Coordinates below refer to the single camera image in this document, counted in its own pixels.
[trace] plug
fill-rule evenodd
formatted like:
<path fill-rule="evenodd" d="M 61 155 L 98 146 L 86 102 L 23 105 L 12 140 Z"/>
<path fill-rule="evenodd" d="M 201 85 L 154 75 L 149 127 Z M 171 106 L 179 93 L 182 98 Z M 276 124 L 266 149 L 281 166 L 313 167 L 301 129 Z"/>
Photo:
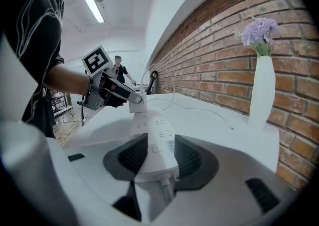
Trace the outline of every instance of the plug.
<path fill-rule="evenodd" d="M 130 112 L 147 112 L 147 98 L 146 98 L 146 92 L 136 92 L 142 97 L 142 101 L 139 104 L 133 103 L 129 101 L 129 109 Z"/>

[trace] purple flower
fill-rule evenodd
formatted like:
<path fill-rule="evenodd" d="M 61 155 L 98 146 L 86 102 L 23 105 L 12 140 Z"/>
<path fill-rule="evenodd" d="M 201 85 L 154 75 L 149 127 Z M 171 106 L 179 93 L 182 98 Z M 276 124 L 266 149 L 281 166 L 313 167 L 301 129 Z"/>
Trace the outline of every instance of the purple flower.
<path fill-rule="evenodd" d="M 241 33 L 244 45 L 258 43 L 273 43 L 270 34 L 278 31 L 275 20 L 270 18 L 257 18 L 253 23 L 247 24 Z"/>

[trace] brick wall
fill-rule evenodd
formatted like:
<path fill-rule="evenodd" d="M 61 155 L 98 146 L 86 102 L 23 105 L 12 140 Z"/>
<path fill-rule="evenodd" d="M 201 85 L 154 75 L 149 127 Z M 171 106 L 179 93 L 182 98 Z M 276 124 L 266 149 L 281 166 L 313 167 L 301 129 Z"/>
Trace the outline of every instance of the brick wall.
<path fill-rule="evenodd" d="M 207 0 L 169 38 L 154 63 L 171 71 L 176 92 L 249 113 L 255 52 L 233 36 L 250 15 L 273 18 L 276 96 L 268 122 L 278 127 L 277 174 L 302 188 L 319 162 L 319 34 L 302 0 Z M 159 69 L 158 93 L 173 90 Z"/>

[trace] forearm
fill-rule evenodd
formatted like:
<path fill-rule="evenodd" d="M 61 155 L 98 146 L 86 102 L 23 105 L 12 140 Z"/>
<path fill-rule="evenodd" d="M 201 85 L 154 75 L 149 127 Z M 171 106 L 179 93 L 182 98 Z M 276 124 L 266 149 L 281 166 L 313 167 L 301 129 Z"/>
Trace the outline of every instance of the forearm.
<path fill-rule="evenodd" d="M 86 95 L 89 90 L 89 76 L 58 64 L 47 72 L 44 85 L 55 91 Z"/>
<path fill-rule="evenodd" d="M 132 77 L 131 77 L 129 74 L 127 74 L 126 76 L 127 76 L 131 81 L 133 81 Z"/>

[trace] qr code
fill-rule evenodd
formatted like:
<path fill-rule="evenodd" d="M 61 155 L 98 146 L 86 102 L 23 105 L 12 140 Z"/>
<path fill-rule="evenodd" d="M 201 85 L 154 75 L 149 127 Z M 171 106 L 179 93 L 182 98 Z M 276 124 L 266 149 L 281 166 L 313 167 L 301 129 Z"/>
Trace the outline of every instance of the qr code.
<path fill-rule="evenodd" d="M 169 141 L 167 141 L 167 145 L 168 145 L 169 151 L 170 151 L 171 153 L 174 153 L 174 150 L 175 150 L 175 140 L 169 140 Z"/>

